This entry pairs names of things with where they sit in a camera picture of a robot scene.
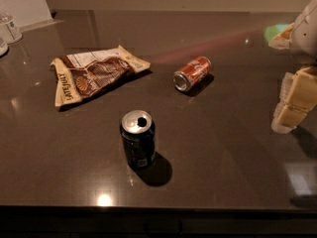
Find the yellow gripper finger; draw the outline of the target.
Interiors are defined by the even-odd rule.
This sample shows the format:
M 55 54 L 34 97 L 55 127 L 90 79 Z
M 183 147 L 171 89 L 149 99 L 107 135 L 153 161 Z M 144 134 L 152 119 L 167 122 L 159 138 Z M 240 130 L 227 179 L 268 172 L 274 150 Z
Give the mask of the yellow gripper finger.
M 277 50 L 289 50 L 290 49 L 290 38 L 294 24 L 291 23 L 285 27 L 280 33 L 275 35 L 269 42 L 268 45 L 271 48 Z
M 317 67 L 307 65 L 296 73 L 287 72 L 281 83 L 271 129 L 278 134 L 291 132 L 316 105 Z

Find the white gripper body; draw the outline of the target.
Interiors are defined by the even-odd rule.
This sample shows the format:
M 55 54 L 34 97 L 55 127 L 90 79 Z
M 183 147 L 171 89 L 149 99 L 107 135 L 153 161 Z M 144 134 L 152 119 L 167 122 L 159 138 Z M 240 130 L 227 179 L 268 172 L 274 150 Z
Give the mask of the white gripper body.
M 290 51 L 296 57 L 317 57 L 317 0 L 311 0 L 294 21 Z

